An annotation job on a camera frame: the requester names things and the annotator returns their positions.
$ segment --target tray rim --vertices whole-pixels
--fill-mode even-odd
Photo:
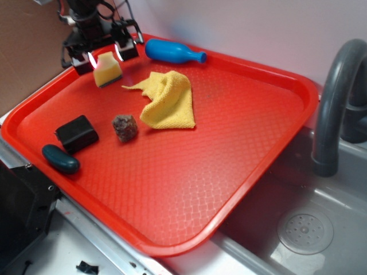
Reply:
[[[144,34],[144,36],[148,38],[159,38],[155,36],[150,36],[148,34]],[[208,65],[215,66],[216,62],[221,62],[220,69],[225,71],[232,71],[231,68],[235,65],[235,67],[242,69],[241,75],[243,75],[243,73],[248,73],[246,74],[246,77],[258,80],[258,78],[255,78],[255,74],[260,74],[263,82],[271,85],[276,85],[277,87],[292,90],[299,97],[301,97],[304,104],[304,110],[295,120],[294,124],[288,128],[286,133],[284,133],[283,136],[278,139],[272,149],[268,151],[263,160],[250,173],[249,177],[239,186],[237,191],[227,200],[227,202],[225,202],[222,208],[219,209],[213,219],[211,219],[210,222],[205,225],[196,236],[178,245],[162,246],[153,243],[151,240],[144,237],[142,233],[139,233],[137,229],[129,225],[123,218],[117,217],[117,215],[114,214],[112,210],[108,209],[107,207],[101,208],[100,205],[88,203],[88,200],[95,198],[89,194],[82,193],[82,189],[74,188],[74,190],[71,190],[72,188],[69,188],[67,186],[65,188],[65,184],[57,184],[59,188],[65,191],[65,193],[71,198],[75,197],[75,195],[77,195],[77,198],[81,198],[79,200],[76,200],[79,205],[87,209],[87,211],[89,211],[97,219],[101,220],[111,230],[113,230],[130,244],[132,244],[132,246],[153,257],[166,257],[182,254],[188,252],[189,250],[195,248],[199,244],[209,239],[211,235],[216,231],[216,229],[220,226],[225,217],[228,216],[228,214],[241,201],[246,193],[248,193],[250,189],[255,185],[256,181],[263,174],[266,168],[270,166],[275,158],[283,151],[285,146],[302,128],[304,123],[315,111],[319,101],[316,86],[311,80],[301,75],[277,69],[271,66],[258,64],[256,62],[243,60],[237,57],[228,56],[226,54],[201,49],[195,46],[190,47],[193,50],[206,51],[208,55]],[[93,54],[97,55],[106,50],[108,49],[98,50]],[[233,71],[233,73],[239,74],[239,71],[235,70]],[[28,99],[18,105],[13,111],[11,111],[1,127],[3,138],[20,154],[30,160],[40,170],[43,170],[46,175],[48,175],[49,172],[53,172],[54,176],[52,180],[54,182],[60,182],[60,180],[62,182],[65,180],[65,178],[61,174],[54,173],[51,167],[45,166],[42,164],[42,162],[39,162],[39,158],[32,153],[31,148],[28,148],[24,142],[20,142],[16,139],[17,127],[21,124],[23,119],[27,117],[27,115],[32,113],[48,99],[59,93],[59,91],[61,91],[63,88],[74,82],[78,77],[78,74],[73,68],[67,69],[65,72],[41,87]]]

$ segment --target red tray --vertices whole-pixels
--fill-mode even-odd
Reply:
[[[92,73],[66,71],[17,107],[1,132],[132,246],[172,256],[214,233],[314,112],[318,93],[302,76],[223,54],[206,51],[205,64],[174,65],[150,60],[143,45],[138,50],[139,58],[121,63],[124,77],[102,89]],[[139,116],[150,100],[121,87],[170,70],[192,84],[194,129],[149,128]],[[111,124],[118,114],[132,114],[138,123],[137,137],[126,144]],[[55,130],[80,115],[100,140],[74,154],[81,163],[77,174],[61,174],[41,149],[62,148]]]

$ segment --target blue bottle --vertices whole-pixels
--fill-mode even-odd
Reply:
[[[194,52],[184,44],[158,39],[150,39],[145,45],[147,57],[155,60],[181,64],[190,60],[206,61],[206,53]]]

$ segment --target white wall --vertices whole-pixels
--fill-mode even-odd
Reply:
[[[130,0],[130,5],[144,33],[299,73],[320,90],[342,44],[367,40],[366,0]],[[125,13],[126,5],[121,10]]]

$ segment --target drain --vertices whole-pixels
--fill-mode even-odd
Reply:
[[[282,244],[302,255],[325,250],[333,235],[333,225],[328,217],[308,207],[285,213],[278,223],[278,236]]]

